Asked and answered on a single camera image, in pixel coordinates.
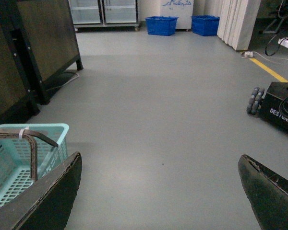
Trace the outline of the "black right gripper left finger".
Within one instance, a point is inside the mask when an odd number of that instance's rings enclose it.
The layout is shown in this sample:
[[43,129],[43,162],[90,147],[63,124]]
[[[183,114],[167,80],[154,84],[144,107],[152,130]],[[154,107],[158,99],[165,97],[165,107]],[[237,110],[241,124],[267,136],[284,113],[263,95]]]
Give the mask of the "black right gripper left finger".
[[0,230],[65,229],[81,181],[75,152],[11,202],[0,207]]

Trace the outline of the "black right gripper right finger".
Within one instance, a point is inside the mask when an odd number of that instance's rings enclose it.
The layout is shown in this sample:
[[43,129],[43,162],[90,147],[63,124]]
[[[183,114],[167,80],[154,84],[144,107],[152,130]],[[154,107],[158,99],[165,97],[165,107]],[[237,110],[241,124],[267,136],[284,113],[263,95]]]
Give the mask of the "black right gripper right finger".
[[288,230],[288,180],[246,154],[238,171],[260,228]]

